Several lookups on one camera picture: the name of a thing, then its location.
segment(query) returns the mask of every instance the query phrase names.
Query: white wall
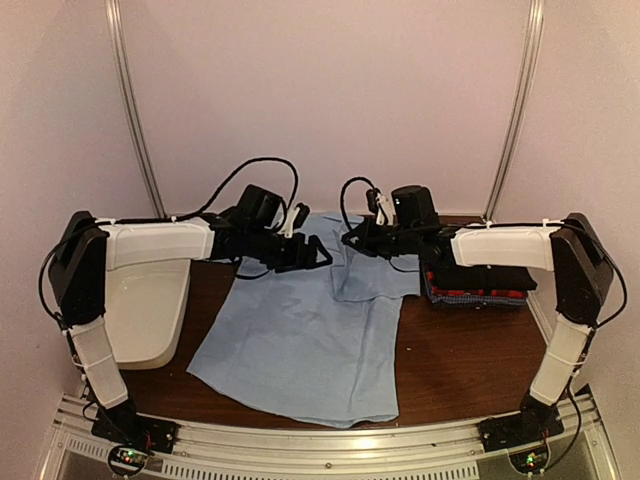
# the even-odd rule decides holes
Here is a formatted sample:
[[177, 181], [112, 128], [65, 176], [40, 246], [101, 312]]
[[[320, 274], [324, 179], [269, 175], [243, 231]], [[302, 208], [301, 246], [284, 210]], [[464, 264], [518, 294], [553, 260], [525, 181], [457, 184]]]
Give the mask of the white wall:
[[[442, 212], [484, 210], [520, 66], [527, 0], [133, 0], [122, 16], [169, 212], [200, 206], [241, 161], [287, 157], [299, 199], [421, 183]], [[282, 167], [247, 181], [283, 194]], [[364, 205], [362, 187], [348, 197]]]
[[45, 428], [78, 375], [36, 294], [71, 213], [150, 215], [102, 0], [0, 5], [0, 456], [33, 478]]
[[[588, 380], [623, 478], [637, 478], [640, 428], [640, 9], [634, 0], [547, 2], [540, 63], [500, 220], [582, 211], [617, 260], [631, 303], [597, 336]], [[541, 299], [553, 320], [550, 276]], [[612, 287], [605, 314], [619, 305]]]

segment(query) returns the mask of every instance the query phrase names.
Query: black cable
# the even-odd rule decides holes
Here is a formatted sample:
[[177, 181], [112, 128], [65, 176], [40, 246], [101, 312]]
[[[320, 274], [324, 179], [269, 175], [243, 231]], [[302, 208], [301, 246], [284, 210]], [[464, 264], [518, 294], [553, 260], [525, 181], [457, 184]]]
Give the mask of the black cable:
[[95, 423], [95, 418], [89, 418], [87, 417], [87, 410], [89, 410], [93, 405], [95, 405], [96, 402], [89, 402], [87, 403], [84, 407], [82, 407], [82, 416], [89, 420], [90, 422], [94, 422]]
[[604, 327], [607, 323], [611, 322], [613, 319], [617, 318], [627, 308], [627, 304], [629, 303], [629, 291], [627, 289], [627, 283], [625, 282], [624, 276], [622, 275], [622, 272], [620, 271], [620, 268], [618, 267], [616, 262], [613, 260], [613, 258], [611, 258], [611, 255], [609, 255], [609, 252], [605, 250], [605, 248], [597, 239], [593, 238], [591, 235], [589, 235], [588, 232], [584, 231], [583, 229], [575, 227], [573, 225], [564, 224], [563, 227], [570, 228], [574, 232], [586, 235], [587, 238], [589, 238], [589, 240], [593, 243], [593, 245], [595, 245], [595, 247], [598, 250], [600, 250], [600, 252], [602, 252], [602, 255], [604, 256], [605, 260], [611, 266], [613, 271], [616, 273], [618, 280], [620, 281], [620, 287], [622, 288], [622, 303], [614, 313], [612, 313], [603, 321], [598, 323], [598, 326], [596, 328], [600, 329]]
[[349, 188], [349, 185], [351, 185], [352, 183], [355, 183], [355, 182], [364, 182], [367, 185], [369, 185], [371, 188], [373, 188], [374, 190], [377, 190], [377, 188], [373, 184], [373, 182], [371, 180], [369, 180], [367, 177], [353, 177], [353, 178], [350, 178], [342, 186], [342, 189], [340, 190], [340, 213], [342, 213], [342, 220], [344, 221], [344, 224], [346, 225], [347, 229], [350, 232], [353, 231], [353, 227], [351, 226], [351, 223], [349, 223], [349, 217], [347, 217], [347, 210], [345, 209], [345, 206], [344, 206], [344, 196], [347, 193], [347, 188]]
[[613, 258], [609, 254], [609, 252], [607, 252], [607, 250], [604, 248], [602, 243], [600, 243], [598, 241], [598, 239], [596, 239], [593, 236], [591, 236], [589, 234], [589, 232], [587, 232], [586, 230], [584, 230], [584, 229], [582, 229], [580, 227], [576, 227], [575, 225], [569, 225], [567, 223], [557, 223], [557, 222], [552, 222], [552, 223], [547, 223], [547, 224], [542, 224], [542, 223], [492, 223], [489, 227], [487, 227], [487, 225], [474, 224], [474, 225], [466, 225], [464, 228], [468, 228], [468, 229], [485, 229], [485, 228], [494, 228], [494, 227], [542, 227], [542, 226], [568, 228], [568, 229], [570, 229], [570, 230], [572, 230], [572, 231], [574, 231], [574, 232], [576, 232], [576, 233], [578, 233], [580, 235], [586, 236], [589, 239], [589, 241], [598, 250], [600, 250], [600, 252], [602, 253], [602, 256], [605, 259], [605, 261], [609, 264], [609, 266], [611, 266], [612, 270], [616, 273], [616, 276], [618, 277], [618, 280], [620, 281], [620, 287], [622, 289], [622, 303], [621, 303], [620, 307], [613, 314], [609, 315], [603, 321], [598, 323], [598, 325], [595, 328], [599, 330], [600, 328], [604, 327], [606, 324], [608, 324], [609, 322], [611, 322], [612, 320], [617, 318], [627, 308], [627, 304], [629, 303], [629, 291], [627, 289], [627, 283], [626, 283], [626, 281], [624, 279], [624, 275], [622, 275], [622, 272], [620, 271], [620, 268], [618, 267], [616, 262], [613, 260]]
[[213, 202], [216, 200], [216, 198], [218, 198], [218, 196], [220, 195], [220, 192], [222, 192], [224, 187], [226, 187], [227, 184], [238, 173], [240, 173], [244, 168], [248, 167], [251, 164], [261, 163], [261, 162], [282, 163], [282, 164], [288, 166], [291, 169], [291, 172], [293, 173], [293, 188], [291, 190], [291, 195], [289, 196], [289, 202], [287, 203], [287, 211], [290, 210], [291, 206], [293, 204], [293, 200], [295, 199], [296, 193], [298, 192], [298, 183], [299, 183], [298, 170], [293, 165], [293, 163], [291, 163], [289, 160], [286, 160], [284, 158], [279, 158], [279, 157], [257, 157], [257, 158], [251, 158], [251, 159], [247, 160], [246, 162], [240, 164], [238, 167], [236, 167], [229, 174], [229, 176], [227, 176], [227, 178], [225, 178], [222, 181], [222, 183], [220, 185], [218, 185], [218, 188], [215, 189], [215, 191], [213, 192], [213, 195], [211, 195], [209, 200], [207, 200], [204, 205], [202, 205], [199, 209], [197, 209], [194, 212], [191, 212], [191, 213], [188, 213], [186, 215], [181, 215], [181, 216], [177, 217], [176, 221], [190, 220], [191, 218], [197, 217], [198, 215], [204, 213], [213, 204]]
[[544, 468], [544, 473], [548, 472], [549, 470], [554, 468], [556, 465], [558, 465], [564, 459], [564, 457], [566, 457], [569, 454], [573, 446], [578, 441], [578, 437], [580, 436], [580, 431], [582, 429], [582, 413], [580, 412], [580, 407], [578, 407], [578, 403], [576, 402], [576, 399], [574, 398], [573, 393], [571, 392], [572, 383], [573, 383], [573, 377], [569, 379], [569, 383], [567, 384], [567, 395], [569, 397], [569, 400], [571, 400], [571, 404], [573, 405], [573, 408], [576, 409], [576, 414], [578, 415], [578, 425], [576, 426], [576, 433], [573, 435], [571, 442], [569, 443], [567, 448], [565, 448], [564, 452], [562, 452], [562, 454], [560, 454], [560, 456], [556, 458], [553, 463], [551, 463], [550, 465]]
[[74, 231], [73, 233], [63, 238], [62, 240], [60, 240], [58, 243], [56, 243], [56, 245], [51, 250], [49, 250], [49, 253], [47, 253], [47, 255], [44, 257], [44, 260], [42, 261], [42, 265], [40, 266], [40, 271], [38, 272], [38, 297], [40, 298], [40, 304], [42, 305], [42, 308], [44, 309], [44, 311], [47, 313], [47, 315], [49, 315], [51, 318], [53, 318], [56, 321], [58, 326], [60, 326], [61, 330], [64, 330], [66, 328], [62, 315], [58, 312], [53, 312], [53, 310], [49, 308], [49, 305], [47, 304], [47, 301], [44, 298], [43, 280], [44, 280], [44, 273], [47, 269], [47, 265], [49, 261], [51, 261], [53, 256], [57, 253], [57, 251], [62, 246], [66, 245], [71, 240], [73, 240], [74, 238], [79, 237], [84, 232], [91, 230], [92, 228], [100, 227], [102, 225], [110, 225], [110, 224], [111, 222], [95, 222], [95, 223], [92, 223], [91, 225], [87, 225], [86, 227], [83, 227]]
[[240, 273], [236, 273], [236, 278], [239, 280], [257, 280], [259, 278], [264, 277], [267, 273], [269, 273], [271, 270], [266, 270], [262, 273], [259, 273], [258, 275], [242, 275]]
[[420, 273], [420, 270], [403, 270], [401, 268], [398, 268], [393, 264], [391, 259], [389, 259], [389, 265], [391, 265], [391, 268], [393, 268], [396, 272], [400, 272], [400, 273]]

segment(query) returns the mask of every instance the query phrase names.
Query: folded clothing stack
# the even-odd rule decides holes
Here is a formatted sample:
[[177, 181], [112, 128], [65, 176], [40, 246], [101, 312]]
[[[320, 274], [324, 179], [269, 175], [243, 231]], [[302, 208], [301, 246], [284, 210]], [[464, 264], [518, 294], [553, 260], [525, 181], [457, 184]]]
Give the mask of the folded clothing stack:
[[424, 290], [435, 305], [483, 307], [526, 305], [537, 283], [520, 267], [434, 267], [422, 264]]

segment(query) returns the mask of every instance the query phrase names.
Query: wooden table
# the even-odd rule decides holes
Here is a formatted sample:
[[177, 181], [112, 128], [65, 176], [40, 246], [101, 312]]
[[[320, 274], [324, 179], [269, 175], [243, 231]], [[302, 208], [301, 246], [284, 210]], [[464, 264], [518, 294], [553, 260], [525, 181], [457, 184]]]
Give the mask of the wooden table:
[[[186, 372], [232, 282], [229, 266], [192, 264], [175, 357], [160, 369], [123, 372], [140, 412], [244, 427], [325, 428], [245, 407]], [[443, 309], [425, 297], [407, 297], [396, 345], [400, 416], [357, 427], [421, 425], [516, 410], [544, 351], [526, 308]]]

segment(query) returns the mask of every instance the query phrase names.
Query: metal track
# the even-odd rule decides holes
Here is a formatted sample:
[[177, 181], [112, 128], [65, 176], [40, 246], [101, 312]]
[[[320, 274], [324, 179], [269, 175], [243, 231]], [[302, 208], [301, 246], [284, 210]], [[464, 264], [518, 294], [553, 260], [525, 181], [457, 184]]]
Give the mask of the metal track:
[[[601, 444], [592, 454], [604, 472], [598, 478], [615, 479], [615, 462], [596, 405], [590, 395], [577, 400], [583, 432], [590, 435], [588, 448], [595, 448], [592, 441]], [[82, 416], [85, 405], [84, 400], [63, 398], [38, 478], [58, 478], [65, 452], [100, 464], [106, 460], [111, 445], [91, 436], [91, 422]], [[571, 437], [577, 423], [575, 411], [568, 401], [559, 410], [567, 429], [562, 436]], [[95, 407], [87, 414], [92, 417]], [[145, 472], [175, 480], [471, 480], [480, 476], [478, 462], [506, 456], [506, 451], [483, 451], [477, 430], [480, 420], [345, 431], [250, 429], [178, 421], [173, 454], [156, 454]]]
[[111, 34], [111, 43], [113, 53], [115, 55], [116, 70], [118, 71], [118, 80], [120, 83], [120, 91], [122, 92], [122, 100], [124, 102], [125, 113], [129, 130], [131, 131], [131, 139], [133, 140], [136, 158], [142, 173], [149, 200], [153, 206], [156, 217], [166, 217], [167, 214], [162, 204], [160, 190], [156, 182], [151, 160], [149, 159], [149, 151], [144, 138], [142, 124], [140, 122], [140, 114], [136, 104], [136, 98], [133, 91], [133, 82], [131, 81], [131, 72], [129, 70], [129, 61], [127, 58], [127, 50], [125, 48], [124, 33], [122, 31], [122, 20], [120, 18], [120, 1], [105, 0], [107, 8], [107, 20], [109, 23], [109, 32]]
[[542, 27], [544, 23], [544, 0], [531, 0], [529, 8], [529, 23], [527, 24], [527, 32], [525, 34], [524, 51], [522, 53], [522, 64], [520, 65], [520, 75], [518, 78], [518, 86], [516, 97], [513, 102], [513, 110], [511, 111], [511, 119], [507, 128], [507, 135], [502, 147], [502, 155], [496, 178], [491, 189], [491, 195], [487, 208], [484, 212], [485, 220], [493, 219], [500, 196], [504, 190], [505, 181], [509, 172], [509, 167], [513, 161], [518, 137], [522, 129], [525, 108], [531, 86], [533, 85], [533, 75], [538, 63], [538, 53], [540, 51], [540, 42], [542, 40]]

